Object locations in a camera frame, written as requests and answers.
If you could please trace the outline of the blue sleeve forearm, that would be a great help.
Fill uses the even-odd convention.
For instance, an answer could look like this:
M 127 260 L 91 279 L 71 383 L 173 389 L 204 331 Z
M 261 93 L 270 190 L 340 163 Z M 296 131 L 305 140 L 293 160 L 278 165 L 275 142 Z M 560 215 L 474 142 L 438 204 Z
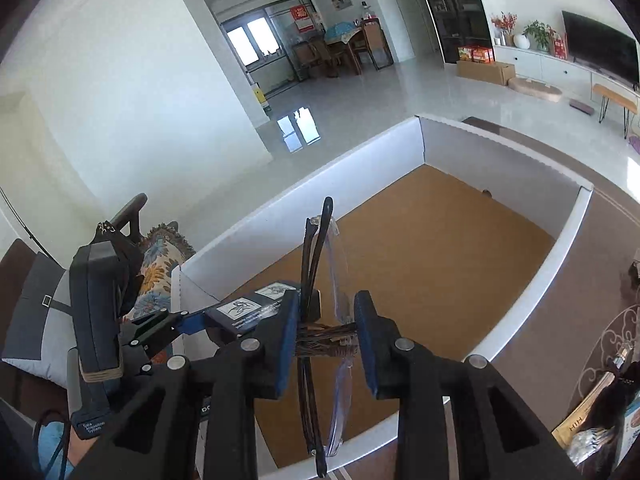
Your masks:
M 37 440 L 38 466 L 46 480 L 67 479 L 74 470 L 64 456 L 64 430 L 62 422 L 49 422 L 39 430 Z

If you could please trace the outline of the left hand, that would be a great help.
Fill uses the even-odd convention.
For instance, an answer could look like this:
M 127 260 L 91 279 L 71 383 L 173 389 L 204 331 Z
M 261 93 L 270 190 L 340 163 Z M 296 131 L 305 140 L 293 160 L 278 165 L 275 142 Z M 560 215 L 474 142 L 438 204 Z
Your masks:
M 80 437 L 78 437 L 75 429 L 70 428 L 70 445 L 68 446 L 67 452 L 68 461 L 74 467 L 76 467 L 86 456 L 86 454 L 91 450 L 93 445 L 96 444 L 97 440 L 99 440 L 98 437 L 91 439 L 81 439 Z

